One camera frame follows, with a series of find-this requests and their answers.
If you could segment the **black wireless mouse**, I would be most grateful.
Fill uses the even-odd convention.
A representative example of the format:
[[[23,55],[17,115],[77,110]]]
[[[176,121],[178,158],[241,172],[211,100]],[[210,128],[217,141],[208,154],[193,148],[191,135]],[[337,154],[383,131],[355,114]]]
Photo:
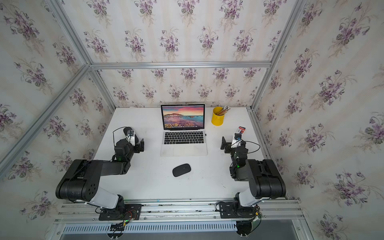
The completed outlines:
[[[180,177],[184,174],[187,174],[191,171],[191,166],[189,164],[182,164],[175,167],[172,171],[172,174],[175,178]]]

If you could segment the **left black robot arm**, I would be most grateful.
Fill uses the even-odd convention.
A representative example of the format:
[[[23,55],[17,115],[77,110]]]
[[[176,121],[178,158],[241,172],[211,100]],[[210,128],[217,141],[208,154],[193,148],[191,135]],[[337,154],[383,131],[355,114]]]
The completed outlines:
[[[115,155],[110,161],[74,160],[56,188],[56,197],[70,202],[84,201],[108,210],[120,210],[123,197],[100,187],[101,177],[125,175],[131,167],[135,153],[144,151],[145,142],[135,137],[133,145],[121,139],[115,145]]]

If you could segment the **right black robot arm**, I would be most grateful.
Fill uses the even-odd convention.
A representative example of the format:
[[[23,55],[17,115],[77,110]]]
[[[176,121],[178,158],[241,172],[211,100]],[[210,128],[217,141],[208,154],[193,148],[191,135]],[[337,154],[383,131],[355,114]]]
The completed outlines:
[[[231,156],[229,167],[231,178],[238,182],[248,182],[249,188],[234,197],[234,209],[250,208],[268,199],[282,198],[287,193],[286,184],[273,160],[258,161],[249,159],[247,141],[239,134],[233,142],[222,138],[221,150]]]

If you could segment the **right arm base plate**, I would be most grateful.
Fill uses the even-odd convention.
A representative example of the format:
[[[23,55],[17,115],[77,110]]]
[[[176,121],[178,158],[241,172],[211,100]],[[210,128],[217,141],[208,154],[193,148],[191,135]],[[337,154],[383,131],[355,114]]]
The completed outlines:
[[[243,207],[233,202],[217,202],[215,211],[219,212],[221,219],[251,219],[256,217],[260,208],[258,206]]]

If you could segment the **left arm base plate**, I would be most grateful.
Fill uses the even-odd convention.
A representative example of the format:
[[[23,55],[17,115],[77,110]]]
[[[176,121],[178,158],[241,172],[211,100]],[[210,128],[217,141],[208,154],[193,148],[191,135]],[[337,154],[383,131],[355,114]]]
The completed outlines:
[[[101,209],[99,221],[138,220],[140,218],[141,204],[125,204],[116,209]]]

